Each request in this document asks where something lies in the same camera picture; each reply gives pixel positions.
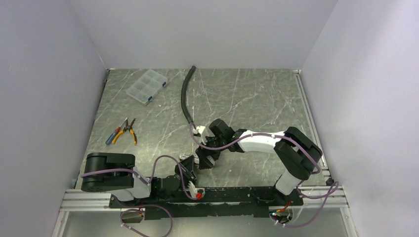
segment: white wall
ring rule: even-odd
[[[71,0],[108,68],[300,69],[337,0]]]
[[[302,68],[361,237],[418,236],[419,1],[340,0]]]
[[[105,77],[67,0],[0,3],[0,230],[51,236]]]

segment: black hose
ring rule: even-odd
[[[180,106],[182,107],[183,115],[185,115],[188,124],[194,122],[194,120],[192,119],[191,115],[188,112],[188,108],[186,107],[186,90],[188,89],[188,83],[191,80],[195,70],[196,67],[192,66],[192,68],[188,72],[188,75],[186,75],[185,80],[183,81],[182,90],[180,92]]]

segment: marble surface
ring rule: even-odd
[[[168,78],[168,85],[154,100],[143,106],[125,90],[146,70],[112,70],[97,111],[85,155],[92,152],[128,153],[136,156],[136,165],[151,175],[159,155],[192,153],[197,148],[189,136],[188,124],[180,108],[180,90],[188,73],[185,70],[156,70]],[[223,119],[234,130],[277,132],[295,126],[311,138],[311,130],[292,70],[197,69],[192,77],[187,106],[196,125],[208,126]],[[105,141],[125,117],[136,118],[133,129],[138,143],[123,134],[116,144]],[[85,157],[81,166],[84,172]],[[174,173],[175,163],[159,160],[156,175]],[[274,185],[285,170],[277,156],[264,153],[223,151],[215,168],[198,171],[198,186],[237,187]],[[325,185],[323,175],[311,175],[303,185]]]

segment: yellow pliers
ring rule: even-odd
[[[124,129],[118,132],[118,134],[115,136],[114,140],[112,140],[112,144],[115,144],[117,142],[117,139],[119,138],[119,136],[121,136],[127,130],[129,131],[129,133],[132,134],[132,136],[134,138],[134,144],[137,144],[137,136],[135,135],[135,132],[132,130],[132,125],[134,124],[134,121],[135,121],[135,118],[131,122],[131,124],[128,126],[128,120],[125,120],[125,127],[124,127]]]

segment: orange wire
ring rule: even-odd
[[[283,211],[285,211],[285,209],[287,209],[290,206],[290,204],[291,204],[291,200],[289,200],[287,202],[287,205],[285,205],[284,208],[278,209],[278,210],[276,210],[276,212],[283,212]]]

